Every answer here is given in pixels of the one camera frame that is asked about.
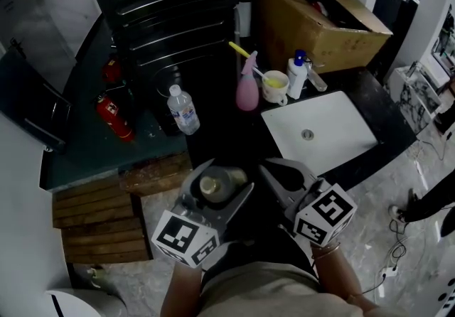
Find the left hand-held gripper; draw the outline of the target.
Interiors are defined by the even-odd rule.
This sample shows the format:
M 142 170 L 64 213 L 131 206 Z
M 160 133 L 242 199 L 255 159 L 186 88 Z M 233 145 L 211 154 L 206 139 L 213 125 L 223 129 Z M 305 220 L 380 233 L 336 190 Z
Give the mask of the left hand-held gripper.
M 200 190 L 202 173 L 214 162 L 210 159 L 194 168 L 181 184 L 180 200 L 163 212 L 151 241 L 167 257 L 190 268 L 200 266 L 219 246 L 220 236 L 250 197 L 255 184 L 248 183 L 219 210 L 199 208 L 208 203 Z

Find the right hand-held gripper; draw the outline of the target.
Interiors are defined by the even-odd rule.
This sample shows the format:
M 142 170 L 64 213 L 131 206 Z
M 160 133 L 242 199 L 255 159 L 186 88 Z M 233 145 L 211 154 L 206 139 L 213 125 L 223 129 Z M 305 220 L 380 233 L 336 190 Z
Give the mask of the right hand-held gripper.
M 284 158 L 268 158 L 259 172 L 290 219 L 295 235 L 325 247 L 352 220 L 357 205 L 337 183 L 318 193 L 307 192 L 291 204 L 288 190 L 307 190 L 317 179 L 307 166 Z

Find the small glass jar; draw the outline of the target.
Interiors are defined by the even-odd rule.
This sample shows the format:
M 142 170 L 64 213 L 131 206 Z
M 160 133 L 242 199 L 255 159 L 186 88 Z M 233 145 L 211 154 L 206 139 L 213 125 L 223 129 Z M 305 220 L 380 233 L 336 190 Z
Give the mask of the small glass jar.
M 196 178 L 191 190 L 202 203 L 221 209 L 240 194 L 247 182 L 247 174 L 239 167 L 209 166 Z

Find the person's right forearm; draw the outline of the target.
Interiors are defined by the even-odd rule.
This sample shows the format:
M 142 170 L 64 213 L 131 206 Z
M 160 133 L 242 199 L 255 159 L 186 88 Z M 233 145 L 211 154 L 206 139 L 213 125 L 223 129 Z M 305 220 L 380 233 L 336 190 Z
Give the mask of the person's right forearm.
M 325 247 L 311 243 L 311 251 L 319 283 L 326 292 L 361 308 L 364 313 L 378 307 L 362 293 L 358 277 L 342 253 L 339 242 Z

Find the white sink basin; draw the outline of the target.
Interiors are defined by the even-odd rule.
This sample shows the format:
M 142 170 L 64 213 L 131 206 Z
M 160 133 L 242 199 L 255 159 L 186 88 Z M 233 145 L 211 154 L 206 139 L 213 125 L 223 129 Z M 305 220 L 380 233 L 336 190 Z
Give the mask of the white sink basin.
M 378 145 L 342 91 L 267 110 L 262 118 L 282 157 L 304 163 L 317 176 Z

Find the clear plastic water bottle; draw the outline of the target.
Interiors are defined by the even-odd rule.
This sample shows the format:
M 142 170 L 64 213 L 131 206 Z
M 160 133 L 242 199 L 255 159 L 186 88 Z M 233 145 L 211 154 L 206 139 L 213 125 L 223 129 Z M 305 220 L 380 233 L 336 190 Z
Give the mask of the clear plastic water bottle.
M 192 97 L 179 85 L 170 86 L 169 93 L 167 105 L 178 128 L 187 136 L 194 134 L 200 127 L 200 121 Z

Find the pink spray bottle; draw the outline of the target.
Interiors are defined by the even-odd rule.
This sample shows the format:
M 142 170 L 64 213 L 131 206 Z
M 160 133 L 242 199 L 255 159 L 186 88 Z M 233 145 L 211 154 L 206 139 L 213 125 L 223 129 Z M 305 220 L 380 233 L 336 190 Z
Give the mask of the pink spray bottle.
M 253 68 L 257 66 L 256 58 L 257 51 L 255 50 L 246 59 L 240 81 L 237 84 L 236 105 L 245 112 L 256 109 L 259 104 L 259 88 L 253 73 Z

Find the black sink countertop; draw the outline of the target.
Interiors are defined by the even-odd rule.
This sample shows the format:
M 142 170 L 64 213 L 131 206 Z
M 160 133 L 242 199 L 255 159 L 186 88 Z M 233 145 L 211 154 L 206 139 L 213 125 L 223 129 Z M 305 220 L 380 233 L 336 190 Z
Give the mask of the black sink countertop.
M 397 158 L 416 136 L 398 106 L 365 68 L 327 72 L 321 77 L 328 85 L 328 94 L 340 90 L 348 96 L 379 141 L 364 155 L 324 173 L 328 180 L 350 190 Z M 219 124 L 202 126 L 187 137 L 193 166 L 211 158 L 256 163 L 281 155 L 259 112 L 243 113 L 232 105 L 224 106 L 223 110 L 233 128 Z

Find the chrome faucet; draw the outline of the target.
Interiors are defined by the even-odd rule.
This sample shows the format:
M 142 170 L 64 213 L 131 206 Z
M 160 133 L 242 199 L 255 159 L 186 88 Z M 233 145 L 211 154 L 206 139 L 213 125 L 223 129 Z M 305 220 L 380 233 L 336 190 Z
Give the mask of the chrome faucet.
M 313 69 L 313 62 L 310 58 L 305 59 L 305 66 L 307 69 L 307 78 L 310 83 L 318 90 L 319 92 L 325 92 L 328 88 L 328 85 L 322 80 L 322 78 L 315 72 Z

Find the person's light shirt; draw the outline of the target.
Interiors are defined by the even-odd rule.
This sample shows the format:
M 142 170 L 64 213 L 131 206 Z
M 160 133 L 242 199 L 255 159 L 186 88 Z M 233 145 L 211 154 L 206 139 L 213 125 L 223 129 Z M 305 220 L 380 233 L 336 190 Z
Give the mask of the person's light shirt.
M 290 264 L 254 262 L 211 279 L 198 317 L 363 317 L 357 306 L 322 290 Z

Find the large red fire extinguisher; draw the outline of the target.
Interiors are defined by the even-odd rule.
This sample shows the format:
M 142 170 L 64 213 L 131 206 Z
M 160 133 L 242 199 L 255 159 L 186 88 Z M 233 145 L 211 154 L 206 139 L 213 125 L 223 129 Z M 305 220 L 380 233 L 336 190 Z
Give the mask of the large red fire extinguisher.
M 129 142 L 134 139 L 134 130 L 121 114 L 119 106 L 104 92 L 96 97 L 95 110 L 122 141 Z

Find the dark green platform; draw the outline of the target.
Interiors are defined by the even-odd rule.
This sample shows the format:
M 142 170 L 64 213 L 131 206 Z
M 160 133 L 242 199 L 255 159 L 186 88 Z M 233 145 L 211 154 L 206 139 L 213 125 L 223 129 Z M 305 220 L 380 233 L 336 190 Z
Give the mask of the dark green platform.
M 79 51 L 78 62 L 64 87 L 72 103 L 67 144 L 62 154 L 45 153 L 40 186 L 58 190 L 118 168 L 186 151 L 184 135 L 167 136 L 153 114 L 125 87 L 113 88 L 102 79 L 102 67 L 113 53 L 111 31 L 99 17 Z M 122 141 L 95 109 L 95 98 L 106 91 L 133 124 L 135 137 Z

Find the marble pattern cabinet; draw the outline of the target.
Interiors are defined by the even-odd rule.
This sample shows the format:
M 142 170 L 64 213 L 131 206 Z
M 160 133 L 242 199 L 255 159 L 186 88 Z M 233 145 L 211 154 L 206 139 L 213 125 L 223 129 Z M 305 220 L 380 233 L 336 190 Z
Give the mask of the marble pattern cabinet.
M 431 123 L 439 133 L 445 134 L 455 124 L 455 104 L 441 109 L 430 71 L 419 61 L 395 68 L 385 82 L 385 89 L 415 134 Z

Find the black dish rack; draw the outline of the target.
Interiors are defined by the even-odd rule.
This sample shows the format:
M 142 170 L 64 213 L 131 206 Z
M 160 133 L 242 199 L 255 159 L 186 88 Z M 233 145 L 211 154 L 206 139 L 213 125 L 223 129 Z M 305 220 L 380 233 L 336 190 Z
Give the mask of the black dish rack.
M 233 0 L 97 0 L 134 96 L 165 134 L 178 133 L 167 106 L 169 88 L 193 98 L 201 119 L 213 103 L 233 100 L 236 57 Z

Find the white perforated panel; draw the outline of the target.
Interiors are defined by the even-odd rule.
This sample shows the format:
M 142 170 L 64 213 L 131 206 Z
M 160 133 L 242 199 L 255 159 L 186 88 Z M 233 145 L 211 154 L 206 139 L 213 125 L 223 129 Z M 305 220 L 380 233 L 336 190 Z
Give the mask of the white perforated panel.
M 453 287 L 454 289 L 447 294 L 435 317 L 449 317 L 452 308 L 455 307 L 455 284 Z

